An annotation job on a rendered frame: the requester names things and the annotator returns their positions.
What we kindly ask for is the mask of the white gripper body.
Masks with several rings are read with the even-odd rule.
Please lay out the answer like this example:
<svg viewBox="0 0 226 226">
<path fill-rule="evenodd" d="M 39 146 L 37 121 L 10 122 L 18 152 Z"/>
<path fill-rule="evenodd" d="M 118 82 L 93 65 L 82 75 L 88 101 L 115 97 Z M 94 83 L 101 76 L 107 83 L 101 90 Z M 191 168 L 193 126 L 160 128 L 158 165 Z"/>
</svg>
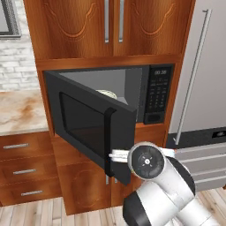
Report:
<svg viewBox="0 0 226 226">
<path fill-rule="evenodd" d="M 113 162 L 128 163 L 129 162 L 129 150 L 113 149 L 109 154 L 109 158 Z"/>
</svg>

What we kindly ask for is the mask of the black microwave door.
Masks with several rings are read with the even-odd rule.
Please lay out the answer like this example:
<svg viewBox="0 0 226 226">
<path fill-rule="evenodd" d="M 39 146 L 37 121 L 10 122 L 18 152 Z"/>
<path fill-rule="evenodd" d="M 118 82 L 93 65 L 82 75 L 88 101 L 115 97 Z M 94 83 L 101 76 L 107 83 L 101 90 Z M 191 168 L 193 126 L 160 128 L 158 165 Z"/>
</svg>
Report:
<svg viewBox="0 0 226 226">
<path fill-rule="evenodd" d="M 70 123 L 62 115 L 60 106 L 52 108 L 51 114 L 56 134 L 76 147 L 82 154 L 104 169 L 104 111 L 97 121 L 91 119 L 75 120 Z M 128 150 L 134 144 L 136 121 L 125 109 L 117 110 L 111 116 L 111 152 L 113 149 Z M 113 162 L 110 164 L 114 176 L 119 182 L 128 185 L 131 182 L 131 171 L 127 164 Z"/>
</svg>

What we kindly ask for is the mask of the pale bowl with food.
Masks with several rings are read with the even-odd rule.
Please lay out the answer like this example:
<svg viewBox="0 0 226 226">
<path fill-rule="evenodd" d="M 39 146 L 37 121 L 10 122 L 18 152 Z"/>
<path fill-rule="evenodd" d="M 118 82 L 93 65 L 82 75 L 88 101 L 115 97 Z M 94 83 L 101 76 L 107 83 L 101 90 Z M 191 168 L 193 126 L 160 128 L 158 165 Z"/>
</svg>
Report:
<svg viewBox="0 0 226 226">
<path fill-rule="evenodd" d="M 109 90 L 96 90 L 97 92 L 99 92 L 100 94 L 104 94 L 110 98 L 113 98 L 113 99 L 117 99 L 117 95 Z"/>
</svg>

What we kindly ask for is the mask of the black microwave oven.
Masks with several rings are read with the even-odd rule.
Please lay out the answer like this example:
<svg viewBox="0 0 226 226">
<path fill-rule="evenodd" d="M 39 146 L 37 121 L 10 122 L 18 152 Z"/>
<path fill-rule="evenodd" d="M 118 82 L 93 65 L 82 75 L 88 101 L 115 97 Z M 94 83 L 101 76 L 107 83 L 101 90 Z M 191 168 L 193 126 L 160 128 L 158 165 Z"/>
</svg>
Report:
<svg viewBox="0 0 226 226">
<path fill-rule="evenodd" d="M 172 64 L 45 71 L 50 106 L 60 106 L 68 123 L 97 121 L 107 108 L 125 109 L 138 123 L 164 121 Z M 117 99 L 96 90 L 109 90 Z"/>
</svg>

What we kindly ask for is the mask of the carved wooden cupboard door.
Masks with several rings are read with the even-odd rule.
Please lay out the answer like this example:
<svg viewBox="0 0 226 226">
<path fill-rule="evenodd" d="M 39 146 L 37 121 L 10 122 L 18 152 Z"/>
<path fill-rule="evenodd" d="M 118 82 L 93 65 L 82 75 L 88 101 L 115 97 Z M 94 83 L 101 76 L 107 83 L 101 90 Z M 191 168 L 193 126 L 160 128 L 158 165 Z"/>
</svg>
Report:
<svg viewBox="0 0 226 226">
<path fill-rule="evenodd" d="M 110 179 L 111 182 L 111 206 L 117 207 L 122 206 L 124 202 L 124 198 L 126 198 L 129 194 L 134 192 L 138 189 L 141 184 L 142 180 L 138 177 L 135 177 L 131 174 L 131 182 L 128 185 L 123 185 L 117 180 L 115 184 L 114 178 Z"/>
<path fill-rule="evenodd" d="M 111 57 L 113 0 L 109 0 L 109 43 L 104 41 L 104 0 L 24 0 L 37 60 Z"/>
<path fill-rule="evenodd" d="M 118 41 L 119 2 L 114 3 L 114 55 L 179 55 L 194 0 L 124 0 L 123 42 Z"/>
<path fill-rule="evenodd" d="M 94 162 L 59 166 L 58 175 L 67 215 L 110 207 L 110 184 Z"/>
</svg>

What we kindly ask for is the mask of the wooden drawer front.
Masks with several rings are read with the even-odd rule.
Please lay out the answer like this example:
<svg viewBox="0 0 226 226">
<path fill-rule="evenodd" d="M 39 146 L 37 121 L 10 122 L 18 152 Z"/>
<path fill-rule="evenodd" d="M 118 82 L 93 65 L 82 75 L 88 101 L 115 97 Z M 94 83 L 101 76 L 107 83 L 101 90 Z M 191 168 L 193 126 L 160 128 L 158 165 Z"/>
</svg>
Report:
<svg viewBox="0 0 226 226">
<path fill-rule="evenodd" d="M 29 147 L 3 149 L 3 146 L 29 143 Z M 48 132 L 32 132 L 0 137 L 0 161 L 52 154 L 53 147 Z"/>
<path fill-rule="evenodd" d="M 34 173 L 13 175 L 13 171 L 36 169 Z M 57 176 L 54 155 L 44 155 L 0 162 L 0 185 L 28 182 Z"/>
<path fill-rule="evenodd" d="M 30 196 L 20 195 L 22 192 L 31 192 L 38 190 L 43 190 L 43 192 Z M 3 206 L 15 205 L 37 200 L 52 199 L 61 196 L 61 187 L 59 179 L 57 177 L 0 186 L 0 203 Z"/>
</svg>

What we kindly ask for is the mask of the stainless steel fridge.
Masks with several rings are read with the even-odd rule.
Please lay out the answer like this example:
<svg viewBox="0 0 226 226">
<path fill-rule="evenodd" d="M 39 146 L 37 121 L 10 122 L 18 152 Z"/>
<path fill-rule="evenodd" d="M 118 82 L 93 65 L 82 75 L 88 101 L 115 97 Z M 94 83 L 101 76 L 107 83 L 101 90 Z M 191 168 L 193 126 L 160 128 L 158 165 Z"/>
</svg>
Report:
<svg viewBox="0 0 226 226">
<path fill-rule="evenodd" d="M 176 145 L 206 9 L 212 9 L 211 19 Z M 198 191 L 226 185 L 226 0 L 196 0 L 166 147 L 176 150 Z"/>
</svg>

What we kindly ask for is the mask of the grey framed window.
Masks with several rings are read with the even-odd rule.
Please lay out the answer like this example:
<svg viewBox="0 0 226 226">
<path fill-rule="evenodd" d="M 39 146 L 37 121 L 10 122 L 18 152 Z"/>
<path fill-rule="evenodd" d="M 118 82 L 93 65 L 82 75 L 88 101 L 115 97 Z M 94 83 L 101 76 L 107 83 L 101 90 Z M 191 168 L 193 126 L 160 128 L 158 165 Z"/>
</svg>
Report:
<svg viewBox="0 0 226 226">
<path fill-rule="evenodd" d="M 0 39 L 21 37 L 15 0 L 0 0 Z"/>
</svg>

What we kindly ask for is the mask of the tall wooden cupboard frame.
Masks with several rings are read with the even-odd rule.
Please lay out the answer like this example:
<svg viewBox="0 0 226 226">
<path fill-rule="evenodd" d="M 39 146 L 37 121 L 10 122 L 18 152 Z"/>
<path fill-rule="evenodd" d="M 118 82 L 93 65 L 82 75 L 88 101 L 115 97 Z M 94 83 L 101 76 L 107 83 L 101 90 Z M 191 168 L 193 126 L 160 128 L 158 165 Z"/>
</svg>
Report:
<svg viewBox="0 0 226 226">
<path fill-rule="evenodd" d="M 113 41 L 112 56 L 46 60 L 37 60 L 35 58 L 36 69 L 41 86 L 42 99 L 49 125 L 50 137 L 54 148 L 54 155 L 56 157 L 57 172 L 59 166 L 93 161 L 90 160 L 86 155 L 82 154 L 76 147 L 74 147 L 66 140 L 61 138 L 58 134 L 56 134 L 53 117 L 50 110 L 49 96 L 44 72 L 55 70 L 123 67 L 148 64 L 172 64 L 174 66 L 174 71 L 171 77 L 171 83 L 169 87 L 169 99 L 166 105 L 164 121 L 159 124 L 143 124 L 136 122 L 134 130 L 134 144 L 139 143 L 141 141 L 149 141 L 158 146 L 163 146 L 166 142 L 168 129 L 170 126 L 170 118 L 172 114 L 173 103 L 176 98 L 177 84 L 179 81 L 181 66 L 185 54 L 185 45 L 187 43 L 194 3 L 192 4 L 192 11 L 189 16 L 189 24 L 186 28 L 185 43 L 182 49 L 182 53 L 179 55 L 115 56 Z"/>
</svg>

